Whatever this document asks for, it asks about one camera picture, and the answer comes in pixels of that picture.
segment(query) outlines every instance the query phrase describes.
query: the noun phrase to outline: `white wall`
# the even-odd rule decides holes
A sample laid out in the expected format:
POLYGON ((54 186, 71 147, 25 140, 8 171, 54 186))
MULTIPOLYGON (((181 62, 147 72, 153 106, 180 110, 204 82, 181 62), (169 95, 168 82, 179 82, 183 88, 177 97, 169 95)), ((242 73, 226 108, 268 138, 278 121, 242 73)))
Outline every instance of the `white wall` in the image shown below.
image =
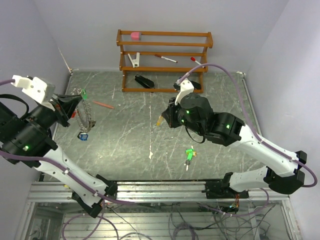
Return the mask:
MULTIPOLYGON (((69 71, 59 49, 32 0, 4 0, 0 3, 0 80, 13 74, 45 78, 64 93, 69 71)), ((12 85, 0 87, 0 94, 14 94, 36 104, 12 85)), ((21 116, 25 106, 0 99, 21 116)), ((0 157, 0 239, 13 240, 31 183, 39 172, 22 162, 13 165, 0 157)))
POLYGON ((34 0, 73 69, 118 70, 118 29, 211 32, 208 61, 246 72, 288 0, 34 0))
MULTIPOLYGON (((265 137, 308 153, 320 175, 320 1, 290 0, 247 73, 265 137)), ((306 173, 306 184, 312 178, 306 173)), ((319 239, 320 185, 292 195, 305 240, 319 239)))

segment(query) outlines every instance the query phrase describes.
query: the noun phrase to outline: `small yellow object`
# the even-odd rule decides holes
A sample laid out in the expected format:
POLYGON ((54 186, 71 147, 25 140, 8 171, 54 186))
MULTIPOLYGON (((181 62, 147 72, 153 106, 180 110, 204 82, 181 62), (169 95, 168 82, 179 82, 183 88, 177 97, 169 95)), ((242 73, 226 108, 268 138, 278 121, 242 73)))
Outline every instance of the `small yellow object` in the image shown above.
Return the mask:
POLYGON ((156 122, 156 126, 160 126, 163 120, 164 120, 164 117, 160 115, 160 117, 158 118, 158 121, 156 122))

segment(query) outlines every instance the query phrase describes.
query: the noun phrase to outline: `red pencil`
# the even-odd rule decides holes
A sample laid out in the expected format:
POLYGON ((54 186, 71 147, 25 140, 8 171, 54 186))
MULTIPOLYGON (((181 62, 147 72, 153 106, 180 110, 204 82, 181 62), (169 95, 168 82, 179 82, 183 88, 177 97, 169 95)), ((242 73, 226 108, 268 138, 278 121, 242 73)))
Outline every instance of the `red pencil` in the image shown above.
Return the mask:
POLYGON ((93 103, 95 103, 95 104, 98 104, 98 105, 100 105, 100 106, 103 106, 103 107, 109 108, 109 109, 115 109, 115 107, 114 107, 114 106, 111 106, 111 105, 108 105, 108 104, 104 104, 104 103, 99 102, 99 101, 92 101, 92 102, 93 102, 93 103))

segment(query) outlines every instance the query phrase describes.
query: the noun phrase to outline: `green toy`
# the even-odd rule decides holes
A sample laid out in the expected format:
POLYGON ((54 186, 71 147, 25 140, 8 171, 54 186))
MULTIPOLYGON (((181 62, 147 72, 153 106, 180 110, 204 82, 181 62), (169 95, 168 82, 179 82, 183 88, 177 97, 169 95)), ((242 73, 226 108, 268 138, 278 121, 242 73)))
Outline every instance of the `green toy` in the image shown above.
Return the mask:
POLYGON ((84 100, 88 98, 86 90, 82 89, 80 94, 84 100))
POLYGON ((186 161, 185 161, 185 166, 186 166, 186 170, 188 171, 189 165, 191 163, 192 157, 195 157, 197 155, 197 152, 194 150, 194 147, 191 146, 191 148, 187 149, 185 151, 187 157, 186 157, 186 161))

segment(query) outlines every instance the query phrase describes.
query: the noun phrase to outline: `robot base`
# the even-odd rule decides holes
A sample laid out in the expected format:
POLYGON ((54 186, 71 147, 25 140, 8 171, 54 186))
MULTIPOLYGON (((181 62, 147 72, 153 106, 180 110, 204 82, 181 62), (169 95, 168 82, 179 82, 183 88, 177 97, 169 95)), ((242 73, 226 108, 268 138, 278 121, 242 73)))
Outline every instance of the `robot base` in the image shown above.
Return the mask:
POLYGON ((205 180, 205 193, 207 199, 235 199, 239 194, 240 199, 248 199, 249 192, 236 192, 226 185, 225 179, 207 179, 205 180))

